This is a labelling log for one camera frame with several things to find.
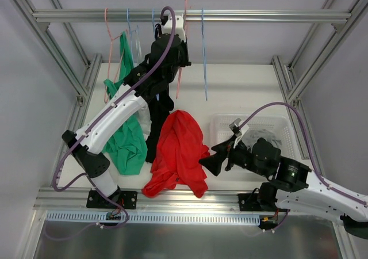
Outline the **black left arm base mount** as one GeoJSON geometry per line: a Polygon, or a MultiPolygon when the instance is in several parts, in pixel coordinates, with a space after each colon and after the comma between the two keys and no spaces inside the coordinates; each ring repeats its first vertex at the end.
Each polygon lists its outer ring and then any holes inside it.
{"type": "MultiPolygon", "coordinates": [[[[108,196],[110,200],[121,205],[126,210],[135,210],[137,203],[136,191],[122,191],[116,190],[112,195],[108,196]]],[[[104,199],[96,190],[89,192],[87,202],[87,208],[92,209],[116,209],[117,206],[113,205],[106,199],[104,199]]]]}

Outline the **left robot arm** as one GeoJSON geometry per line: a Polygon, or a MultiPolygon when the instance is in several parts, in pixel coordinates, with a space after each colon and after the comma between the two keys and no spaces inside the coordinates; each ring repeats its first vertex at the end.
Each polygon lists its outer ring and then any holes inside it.
{"type": "Polygon", "coordinates": [[[63,133],[63,142],[101,192],[99,200],[105,207],[113,208],[119,203],[120,189],[109,172],[110,161],[102,153],[104,145],[138,110],[167,92],[178,70],[190,64],[186,38],[177,33],[161,34],[103,110],[77,132],[63,133]]]}

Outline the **black tank top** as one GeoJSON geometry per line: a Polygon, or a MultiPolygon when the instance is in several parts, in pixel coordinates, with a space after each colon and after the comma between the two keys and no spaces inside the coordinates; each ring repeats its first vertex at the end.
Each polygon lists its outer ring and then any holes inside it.
{"type": "Polygon", "coordinates": [[[169,86],[158,94],[158,98],[152,99],[148,103],[151,118],[151,131],[146,140],[147,156],[145,161],[153,163],[156,158],[156,147],[160,137],[160,132],[166,118],[174,109],[174,102],[169,96],[169,86]]]}

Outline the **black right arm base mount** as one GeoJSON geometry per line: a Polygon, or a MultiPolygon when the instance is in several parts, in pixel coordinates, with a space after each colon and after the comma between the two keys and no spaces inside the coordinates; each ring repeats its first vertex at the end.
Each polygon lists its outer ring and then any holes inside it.
{"type": "Polygon", "coordinates": [[[240,212],[262,211],[258,201],[257,193],[240,193],[237,195],[240,212]]]}

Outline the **green tank top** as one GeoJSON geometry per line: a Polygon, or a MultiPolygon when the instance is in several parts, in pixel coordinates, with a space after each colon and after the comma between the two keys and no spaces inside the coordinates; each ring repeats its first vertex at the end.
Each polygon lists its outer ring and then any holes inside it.
{"type": "MultiPolygon", "coordinates": [[[[122,85],[125,77],[132,71],[134,64],[131,49],[125,32],[119,37],[120,67],[117,79],[104,80],[105,100],[114,96],[122,85]]],[[[140,174],[147,156],[147,145],[139,120],[139,113],[129,117],[105,144],[103,152],[109,154],[113,164],[121,175],[132,176],[140,174]]]]}

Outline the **aluminium frame structure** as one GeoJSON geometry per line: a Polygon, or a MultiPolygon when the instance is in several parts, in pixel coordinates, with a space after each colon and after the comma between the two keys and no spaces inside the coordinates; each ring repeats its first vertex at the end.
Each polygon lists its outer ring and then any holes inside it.
{"type": "MultiPolygon", "coordinates": [[[[190,0],[192,10],[347,10],[354,0],[190,0]]],[[[82,71],[91,65],[91,55],[107,53],[103,22],[39,23],[36,10],[53,9],[157,9],[169,5],[183,10],[184,0],[10,0],[26,18],[59,70],[80,98],[88,98],[90,88],[82,81],[82,71]]],[[[149,22],[141,25],[141,40],[152,39],[149,22]]],[[[191,22],[190,58],[201,61],[199,23],[191,22]]],[[[291,59],[308,24],[274,22],[206,22],[205,38],[209,64],[264,64],[273,54],[291,59]]]]}

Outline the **white plastic basket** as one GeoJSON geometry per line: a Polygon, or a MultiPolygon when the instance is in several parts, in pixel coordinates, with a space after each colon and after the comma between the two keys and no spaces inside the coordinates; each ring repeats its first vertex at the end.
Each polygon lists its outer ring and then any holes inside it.
{"type": "MultiPolygon", "coordinates": [[[[219,113],[212,117],[209,127],[209,145],[215,146],[233,135],[229,125],[237,118],[244,121],[248,115],[246,114],[225,114],[219,113]]],[[[298,146],[294,136],[293,128],[290,121],[281,115],[265,115],[260,114],[253,117],[247,125],[249,130],[268,130],[274,133],[282,141],[281,155],[284,157],[300,160],[301,156],[298,152],[298,146]]]]}

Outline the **pink hanger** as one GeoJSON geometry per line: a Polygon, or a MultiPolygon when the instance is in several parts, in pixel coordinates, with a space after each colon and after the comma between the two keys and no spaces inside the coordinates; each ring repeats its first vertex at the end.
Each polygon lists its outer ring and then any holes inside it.
{"type": "MultiPolygon", "coordinates": [[[[187,28],[188,28],[187,21],[186,21],[187,10],[189,8],[188,1],[189,0],[185,0],[185,7],[184,7],[184,14],[183,14],[183,28],[185,32],[187,32],[187,28]]],[[[179,74],[178,74],[177,91],[176,91],[176,96],[175,96],[176,100],[179,98],[181,79],[182,79],[182,67],[179,69],[179,74]]]]}
{"type": "MultiPolygon", "coordinates": [[[[105,25],[106,25],[106,29],[107,29],[107,32],[108,32],[108,35],[109,35],[109,38],[110,38],[110,48],[109,48],[109,57],[108,57],[108,71],[107,71],[107,79],[110,79],[110,68],[111,68],[111,62],[112,62],[112,53],[113,53],[113,44],[114,44],[114,41],[119,39],[121,34],[116,36],[116,37],[113,37],[112,33],[111,33],[111,30],[109,28],[109,22],[108,22],[108,8],[105,8],[104,10],[104,22],[105,22],[105,25]]],[[[116,80],[117,80],[117,77],[118,77],[118,72],[120,70],[120,66],[121,66],[121,61],[122,61],[122,57],[119,61],[119,64],[118,64],[118,70],[113,78],[113,82],[115,83],[116,80]]],[[[109,95],[107,93],[107,87],[105,86],[105,92],[104,92],[104,99],[103,99],[104,103],[107,104],[107,102],[109,101],[109,95]]]]}

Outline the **aluminium hanging rail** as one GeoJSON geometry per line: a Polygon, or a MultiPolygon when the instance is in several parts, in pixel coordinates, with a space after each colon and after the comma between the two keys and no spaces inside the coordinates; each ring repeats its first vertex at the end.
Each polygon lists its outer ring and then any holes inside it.
{"type": "MultiPolygon", "coordinates": [[[[155,20],[160,19],[160,10],[155,9],[155,20]]],[[[183,16],[184,10],[175,14],[183,16]]],[[[37,22],[81,23],[104,21],[104,9],[53,9],[36,10],[32,16],[37,22]]],[[[345,24],[352,14],[347,10],[204,10],[206,22],[274,22],[274,23],[332,23],[345,24]]],[[[188,22],[200,22],[201,10],[188,10],[188,22]]],[[[150,9],[130,9],[131,22],[152,20],[150,9]]],[[[108,10],[109,22],[127,22],[127,9],[108,10]]]]}

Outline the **red tank top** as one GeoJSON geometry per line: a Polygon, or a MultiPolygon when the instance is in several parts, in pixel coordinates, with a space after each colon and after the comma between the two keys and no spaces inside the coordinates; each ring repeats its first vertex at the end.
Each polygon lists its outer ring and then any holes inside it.
{"type": "Polygon", "coordinates": [[[199,160],[209,156],[204,135],[196,120],[187,112],[171,113],[163,124],[151,166],[152,177],[142,193],[156,197],[165,189],[186,185],[201,198],[208,190],[207,179],[199,160]]]}

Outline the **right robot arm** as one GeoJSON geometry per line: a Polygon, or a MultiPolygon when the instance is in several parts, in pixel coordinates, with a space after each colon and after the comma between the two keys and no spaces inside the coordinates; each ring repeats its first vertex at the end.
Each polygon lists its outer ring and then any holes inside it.
{"type": "Polygon", "coordinates": [[[199,163],[214,176],[222,169],[241,167],[266,178],[259,187],[257,205],[264,211],[299,211],[343,225],[345,231],[367,238],[367,196],[328,181],[307,165],[284,157],[264,138],[251,148],[235,137],[212,147],[213,155],[199,163]]]}

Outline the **grey tank top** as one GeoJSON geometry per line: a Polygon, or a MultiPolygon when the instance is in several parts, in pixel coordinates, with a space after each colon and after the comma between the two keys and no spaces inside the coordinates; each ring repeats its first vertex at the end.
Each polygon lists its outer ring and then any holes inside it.
{"type": "Polygon", "coordinates": [[[246,146],[252,147],[259,138],[265,139],[276,148],[282,147],[282,141],[280,138],[266,129],[253,129],[248,131],[243,137],[243,142],[246,146]]]}

